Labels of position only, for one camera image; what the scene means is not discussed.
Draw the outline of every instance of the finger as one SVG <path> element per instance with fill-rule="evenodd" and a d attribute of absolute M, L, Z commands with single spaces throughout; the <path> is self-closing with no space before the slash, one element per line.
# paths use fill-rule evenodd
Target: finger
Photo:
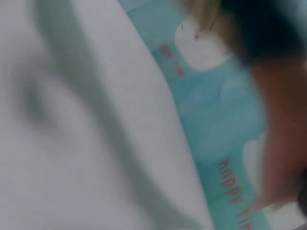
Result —
<path fill-rule="evenodd" d="M 263 206 L 285 204 L 298 194 L 297 162 L 282 144 L 269 139 L 263 158 L 262 196 Z"/>

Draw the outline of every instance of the white surface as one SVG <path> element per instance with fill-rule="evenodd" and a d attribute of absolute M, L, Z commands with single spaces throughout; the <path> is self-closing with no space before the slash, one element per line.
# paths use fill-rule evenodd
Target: white surface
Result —
<path fill-rule="evenodd" d="M 75 0 L 114 103 L 140 158 L 165 194 L 212 229 L 164 78 L 115 0 Z M 78 99 L 51 74 L 25 0 L 0 3 L 0 227 L 5 230 L 146 230 L 108 143 Z M 26 118 L 37 83 L 46 116 Z"/>
<path fill-rule="evenodd" d="M 263 133 L 257 140 L 246 143 L 243 149 L 247 175 L 258 193 L 260 193 L 259 170 L 261 169 L 265 140 L 266 134 Z M 273 230 L 292 230 L 306 222 L 295 203 L 288 204 L 277 211 L 273 211 L 270 207 L 265 208 L 264 214 Z"/>

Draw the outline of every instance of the dark object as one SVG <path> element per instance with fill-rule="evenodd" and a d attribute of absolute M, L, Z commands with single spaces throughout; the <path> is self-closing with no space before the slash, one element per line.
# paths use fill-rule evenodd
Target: dark object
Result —
<path fill-rule="evenodd" d="M 305 54 L 292 15 L 283 15 L 276 0 L 222 0 L 221 11 L 234 15 L 248 62 Z"/>
<path fill-rule="evenodd" d="M 307 218 L 307 170 L 302 173 L 302 190 L 298 195 L 298 206 L 301 209 L 303 215 Z"/>

